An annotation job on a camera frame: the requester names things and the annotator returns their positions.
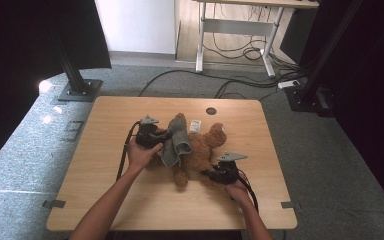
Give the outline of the person's right hand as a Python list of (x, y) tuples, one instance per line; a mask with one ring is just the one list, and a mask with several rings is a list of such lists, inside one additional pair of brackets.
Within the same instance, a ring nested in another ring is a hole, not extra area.
[(239, 181), (236, 181), (233, 184), (225, 185), (224, 190), (238, 204), (240, 208), (253, 207), (252, 200), (248, 195), (246, 187)]

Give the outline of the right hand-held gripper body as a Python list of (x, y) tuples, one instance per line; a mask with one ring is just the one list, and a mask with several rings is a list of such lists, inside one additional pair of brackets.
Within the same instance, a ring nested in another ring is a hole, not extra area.
[(209, 178), (217, 183), (232, 184), (239, 177), (239, 170), (235, 163), (236, 160), (246, 159), (247, 156), (239, 153), (224, 152), (213, 166), (213, 171), (209, 172)]

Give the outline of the gray table bracket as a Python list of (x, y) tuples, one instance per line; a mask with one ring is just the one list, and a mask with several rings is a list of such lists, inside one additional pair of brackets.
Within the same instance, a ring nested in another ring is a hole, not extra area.
[(66, 202), (62, 200), (45, 200), (42, 204), (43, 207), (47, 209), (52, 209), (52, 208), (63, 208), (65, 206)]
[(288, 208), (293, 208), (295, 210), (302, 209), (302, 206), (299, 202), (293, 202), (293, 201), (281, 202), (281, 206), (283, 209), (288, 209)]

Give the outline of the person's left hand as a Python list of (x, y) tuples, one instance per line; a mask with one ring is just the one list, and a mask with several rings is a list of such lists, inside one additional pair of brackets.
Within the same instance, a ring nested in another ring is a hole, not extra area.
[(128, 144), (129, 172), (141, 172), (150, 162), (152, 157), (162, 148), (162, 144), (157, 144), (151, 149), (145, 149), (136, 143), (133, 137)]

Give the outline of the white metal desk frame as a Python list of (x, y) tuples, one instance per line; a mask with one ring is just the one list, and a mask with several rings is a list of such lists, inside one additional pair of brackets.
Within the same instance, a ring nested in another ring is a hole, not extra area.
[[(202, 4), (202, 11), (199, 20), (199, 44), (197, 47), (196, 65), (197, 72), (203, 71), (204, 57), (204, 34), (205, 33), (221, 33), (233, 35), (252, 35), (266, 36), (267, 43), (263, 50), (260, 51), (261, 59), (267, 75), (270, 78), (275, 77), (269, 52), (273, 45), (277, 34), (280, 20), (285, 8), (292, 9), (317, 9), (319, 3), (316, 0), (195, 0)], [(277, 7), (278, 12), (273, 22), (254, 22), (254, 21), (239, 21), (239, 20), (222, 20), (206, 17), (206, 5), (208, 3), (234, 4), (247, 6), (268, 6)]]

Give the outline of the brown teddy bear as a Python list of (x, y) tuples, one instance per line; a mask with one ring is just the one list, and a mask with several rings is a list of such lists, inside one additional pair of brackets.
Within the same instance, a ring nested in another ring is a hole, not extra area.
[[(178, 113), (175, 117), (181, 117), (186, 120), (183, 113)], [(227, 141), (224, 125), (218, 122), (214, 123), (206, 133), (187, 132), (187, 134), (192, 151), (189, 154), (182, 155), (180, 162), (172, 167), (168, 167), (173, 171), (174, 184), (178, 189), (184, 189), (187, 186), (189, 172), (213, 171), (213, 165), (210, 163), (213, 150), (221, 147)], [(159, 167), (166, 167), (161, 160), (161, 155), (162, 151), (155, 154), (146, 166), (146, 169), (155, 170)]]

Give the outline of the dark curtain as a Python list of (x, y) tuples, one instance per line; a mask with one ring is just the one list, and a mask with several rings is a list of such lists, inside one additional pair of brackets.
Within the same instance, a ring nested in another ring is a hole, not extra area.
[(111, 66), (95, 0), (0, 0), (0, 149), (63, 72), (58, 43), (79, 69)]
[(384, 0), (363, 0), (329, 62), (332, 112), (384, 190)]

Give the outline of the black stand with base plate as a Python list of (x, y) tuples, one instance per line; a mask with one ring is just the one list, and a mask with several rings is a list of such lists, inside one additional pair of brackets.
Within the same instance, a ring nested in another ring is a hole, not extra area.
[(101, 87), (102, 81), (97, 79), (84, 79), (79, 69), (71, 63), (57, 33), (55, 33), (55, 41), (62, 69), (68, 79), (68, 83), (57, 97), (57, 100), (64, 102), (93, 102)]

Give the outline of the gray cloth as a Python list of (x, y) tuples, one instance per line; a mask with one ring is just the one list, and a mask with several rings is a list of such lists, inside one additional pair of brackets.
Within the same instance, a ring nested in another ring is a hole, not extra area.
[(172, 132), (172, 137), (163, 145), (161, 160), (166, 167), (172, 167), (181, 161), (182, 155), (189, 154), (192, 147), (184, 118), (175, 117), (172, 119), (168, 129)]

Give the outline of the black slanted metal stand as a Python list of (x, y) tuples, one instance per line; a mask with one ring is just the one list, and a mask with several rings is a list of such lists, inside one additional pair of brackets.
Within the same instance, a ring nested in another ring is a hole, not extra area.
[(323, 87), (323, 82), (327, 79), (329, 62), (338, 63), (334, 57), (339, 52), (340, 41), (363, 0), (320, 1), (304, 51), (308, 61), (303, 65), (306, 74), (301, 80), (306, 83), (287, 88), (285, 94), (292, 111), (333, 117), (333, 95), (329, 88)]

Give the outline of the white power strip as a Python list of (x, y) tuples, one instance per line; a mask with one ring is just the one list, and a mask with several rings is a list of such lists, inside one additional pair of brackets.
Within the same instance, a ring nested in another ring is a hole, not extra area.
[(299, 85), (300, 85), (300, 82), (298, 80), (290, 80), (290, 81), (278, 83), (278, 88), (284, 89), (284, 88), (295, 87), (295, 86), (299, 86)]

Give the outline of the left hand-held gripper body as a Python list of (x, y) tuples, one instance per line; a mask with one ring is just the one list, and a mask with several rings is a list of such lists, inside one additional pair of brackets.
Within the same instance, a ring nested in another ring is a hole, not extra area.
[(136, 134), (136, 143), (142, 146), (145, 149), (151, 149), (157, 144), (161, 143), (161, 139), (163, 137), (167, 137), (163, 135), (162, 132), (157, 132), (158, 120), (146, 115), (139, 122), (139, 130)]

